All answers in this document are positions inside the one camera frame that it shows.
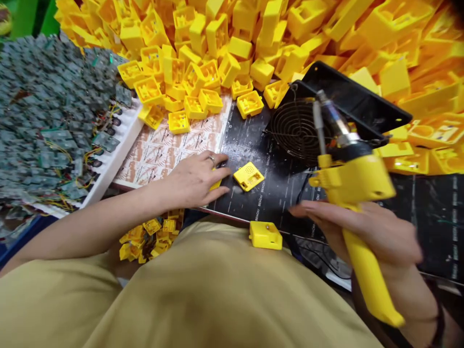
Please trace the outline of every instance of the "beige clothing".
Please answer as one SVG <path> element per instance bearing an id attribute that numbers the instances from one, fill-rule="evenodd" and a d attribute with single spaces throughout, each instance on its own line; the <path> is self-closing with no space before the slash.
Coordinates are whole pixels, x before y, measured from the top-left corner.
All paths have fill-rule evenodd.
<path id="1" fill-rule="evenodd" d="M 318 276 L 247 235 L 197 222 L 124 289 L 102 256 L 24 264 L 0 279 L 0 346 L 381 347 Z"/>

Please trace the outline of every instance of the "fan grille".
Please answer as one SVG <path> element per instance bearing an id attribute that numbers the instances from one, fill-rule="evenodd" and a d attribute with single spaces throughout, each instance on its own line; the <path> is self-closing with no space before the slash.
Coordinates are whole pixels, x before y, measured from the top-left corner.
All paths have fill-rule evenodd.
<path id="1" fill-rule="evenodd" d="M 320 148 L 311 101 L 298 99 L 281 105 L 272 116 L 267 132 L 289 155 L 308 167 L 318 164 Z M 324 136 L 326 144 L 333 139 L 332 129 L 325 123 Z"/>

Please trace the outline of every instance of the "ring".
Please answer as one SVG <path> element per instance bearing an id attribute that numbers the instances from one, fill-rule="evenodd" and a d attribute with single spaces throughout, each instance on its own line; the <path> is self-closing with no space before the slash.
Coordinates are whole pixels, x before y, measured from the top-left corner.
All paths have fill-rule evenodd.
<path id="1" fill-rule="evenodd" d="M 216 167 L 216 161 L 214 160 L 213 156 L 208 157 L 211 161 L 213 161 L 213 167 Z"/>

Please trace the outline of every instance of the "soldering gun handle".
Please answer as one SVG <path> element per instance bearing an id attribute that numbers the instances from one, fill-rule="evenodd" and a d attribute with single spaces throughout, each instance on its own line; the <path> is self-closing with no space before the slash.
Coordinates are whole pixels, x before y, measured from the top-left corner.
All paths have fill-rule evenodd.
<path id="1" fill-rule="evenodd" d="M 359 207 L 350 208 L 360 211 Z M 405 320 L 393 305 L 376 256 L 353 232 L 343 229 L 343 237 L 367 309 L 380 321 L 400 327 Z"/>

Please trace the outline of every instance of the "sheet of labels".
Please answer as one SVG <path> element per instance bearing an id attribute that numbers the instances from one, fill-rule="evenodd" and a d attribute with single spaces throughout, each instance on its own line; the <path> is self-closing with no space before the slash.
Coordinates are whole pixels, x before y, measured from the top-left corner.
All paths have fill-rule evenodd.
<path id="1" fill-rule="evenodd" d="M 169 131 L 167 113 L 157 130 L 142 128 L 114 183 L 122 189 L 137 189 L 163 179 L 184 158 L 206 150 L 219 152 L 232 107 L 232 98 L 223 95 L 224 107 L 205 120 L 192 120 L 191 132 L 175 135 Z"/>

